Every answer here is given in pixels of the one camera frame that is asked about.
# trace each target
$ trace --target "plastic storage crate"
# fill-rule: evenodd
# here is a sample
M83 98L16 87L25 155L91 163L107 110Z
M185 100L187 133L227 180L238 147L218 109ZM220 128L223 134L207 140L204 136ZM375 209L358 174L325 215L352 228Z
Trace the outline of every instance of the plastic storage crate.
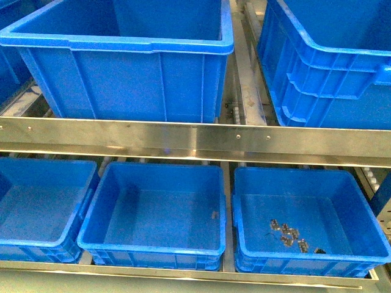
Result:
M75 263L94 162L0 159L0 260Z
M269 0L258 53L279 123L391 129L390 14L387 0Z
M222 170L111 163L78 245L95 264L217 270L225 250Z
M55 0L0 32L57 117L214 122L228 0Z
M0 29L40 8L35 0L0 0ZM27 82L31 74L17 49L0 46L0 105Z
M391 261L391 247L348 172L238 168L233 215L240 272L364 277ZM308 253L298 241L285 246L282 232L271 228L274 219L297 229Z

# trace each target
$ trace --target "small metal bracket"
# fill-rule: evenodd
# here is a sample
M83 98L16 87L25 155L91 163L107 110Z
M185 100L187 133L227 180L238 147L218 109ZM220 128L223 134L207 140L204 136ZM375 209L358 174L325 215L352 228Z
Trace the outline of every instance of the small metal bracket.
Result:
M305 241L304 239L301 239L298 241L298 244L299 244L299 248L300 248L301 253L308 253L308 248L310 248L310 246L308 245L307 241Z
M291 247L293 245L293 239L286 236L281 236L280 240L286 247Z
M271 227L271 229L274 230L274 231L279 231L279 230L281 230L280 225L279 225L279 223L277 222L276 219L270 220L270 227Z

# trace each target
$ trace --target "metal shelf rail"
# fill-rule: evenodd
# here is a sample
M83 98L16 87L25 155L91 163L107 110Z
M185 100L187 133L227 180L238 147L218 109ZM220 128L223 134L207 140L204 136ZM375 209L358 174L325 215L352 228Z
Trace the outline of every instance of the metal shelf rail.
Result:
M252 6L243 7L244 13L232 1L235 54L228 64L225 107L219 121L223 124L47 118L51 112L34 84L0 112L2 152L105 156L100 173L112 157L120 161L132 157L220 162L228 212L227 249L221 270L96 266L88 253L79 264L0 261L0 270L342 289L363 289L379 281L374 270L363 279L235 272L230 209L232 162L391 168L391 131L266 125L266 121L273 124L274 119L254 50L260 25ZM385 268L377 271L386 278Z

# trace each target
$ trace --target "debris in bin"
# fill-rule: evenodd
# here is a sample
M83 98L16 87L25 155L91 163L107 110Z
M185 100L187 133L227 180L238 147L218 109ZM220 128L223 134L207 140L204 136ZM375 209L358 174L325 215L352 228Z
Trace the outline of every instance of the debris in bin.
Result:
M286 236L281 236L280 240L286 247L291 247L293 245L293 239Z
M322 248L315 249L314 253L318 253L318 254L321 254L321 255L325 255L326 254L326 252Z
M308 248L310 248L310 246L308 245L307 241L305 241L304 239L301 239L298 241L298 244L299 244L299 248L300 248L301 253L308 253Z
M274 230L274 231L278 231L278 230L281 229L281 228L280 228L280 225L279 225L279 223L277 222L276 219L272 219L272 220L270 221L270 227L271 227L271 229Z

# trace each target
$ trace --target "bin rim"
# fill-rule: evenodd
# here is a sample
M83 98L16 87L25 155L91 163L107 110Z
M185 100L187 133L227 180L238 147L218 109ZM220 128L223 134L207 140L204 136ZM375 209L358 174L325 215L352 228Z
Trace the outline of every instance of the bin rim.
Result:
M300 21L295 17L292 10L288 7L288 4L284 0L268 0L275 1L278 5L281 6L284 14L289 18L292 25L298 31L300 37L305 44L311 48L328 53L345 53L345 54L359 54L359 55L370 55L370 56L391 56L391 51L383 50L373 50L373 49L350 49L350 48L338 48L338 47L328 47L317 44Z
M31 20L68 0L54 0L0 31L0 45L27 48L67 48L72 51L182 52L228 55L233 52L233 28L229 0L221 0L221 39L110 37L91 35L32 34L15 32Z

